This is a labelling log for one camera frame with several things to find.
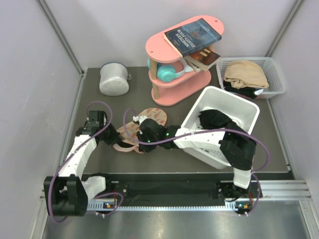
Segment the black bra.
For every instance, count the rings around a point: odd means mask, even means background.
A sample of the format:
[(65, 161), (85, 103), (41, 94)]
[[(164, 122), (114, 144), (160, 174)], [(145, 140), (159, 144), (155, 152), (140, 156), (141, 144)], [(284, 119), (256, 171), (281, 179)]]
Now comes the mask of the black bra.
[(131, 142), (126, 142), (125, 140), (120, 141), (114, 145), (114, 149), (121, 152), (130, 152), (138, 150), (138, 145), (133, 144)]

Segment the floral mesh laundry bag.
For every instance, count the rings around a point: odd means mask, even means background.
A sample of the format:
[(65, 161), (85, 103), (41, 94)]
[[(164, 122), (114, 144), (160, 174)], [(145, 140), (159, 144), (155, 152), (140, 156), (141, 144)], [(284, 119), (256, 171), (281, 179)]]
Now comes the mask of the floral mesh laundry bag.
[[(167, 114), (165, 111), (163, 111), (162, 109), (159, 108), (148, 108), (143, 110), (142, 112), (140, 112), (138, 114), (139, 117), (141, 116), (146, 116), (149, 117), (153, 120), (155, 120), (155, 122), (157, 122), (158, 124), (165, 126), (166, 121), (167, 121)], [(130, 122), (125, 124), (128, 133), (135, 139), (137, 140), (137, 133), (139, 132), (139, 125), (136, 124), (133, 120), (131, 120)], [(133, 144), (136, 144), (139, 146), (138, 143), (134, 142), (133, 140), (130, 139), (130, 137), (126, 134), (124, 127), (120, 127), (119, 129), (117, 129), (117, 132), (120, 133), (122, 140), (125, 140), (126, 142), (131, 142)], [(135, 151), (136, 153), (139, 154), (143, 154), (143, 152), (140, 152), (139, 149)]]

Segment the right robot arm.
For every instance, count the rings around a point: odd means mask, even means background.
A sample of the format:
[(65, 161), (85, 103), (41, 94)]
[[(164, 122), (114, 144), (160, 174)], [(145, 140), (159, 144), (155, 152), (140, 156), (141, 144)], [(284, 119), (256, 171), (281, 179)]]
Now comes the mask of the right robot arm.
[(157, 146), (164, 149), (202, 149), (219, 151), (233, 167), (233, 192), (244, 197), (251, 191), (252, 163), (256, 143), (236, 123), (211, 129), (190, 129), (179, 125), (164, 127), (147, 116), (135, 116), (139, 150), (150, 152)]

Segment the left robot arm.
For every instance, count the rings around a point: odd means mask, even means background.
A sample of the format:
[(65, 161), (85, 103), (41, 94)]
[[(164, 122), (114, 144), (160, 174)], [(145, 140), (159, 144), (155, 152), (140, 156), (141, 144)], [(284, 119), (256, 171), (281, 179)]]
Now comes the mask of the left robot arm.
[(66, 160), (53, 176), (44, 179), (47, 211), (53, 217), (85, 215), (89, 201), (98, 194), (109, 197), (113, 185), (104, 176), (91, 176), (82, 181), (87, 162), (99, 142), (114, 145), (121, 141), (119, 132), (109, 123), (104, 111), (89, 111), (83, 127), (76, 131)]

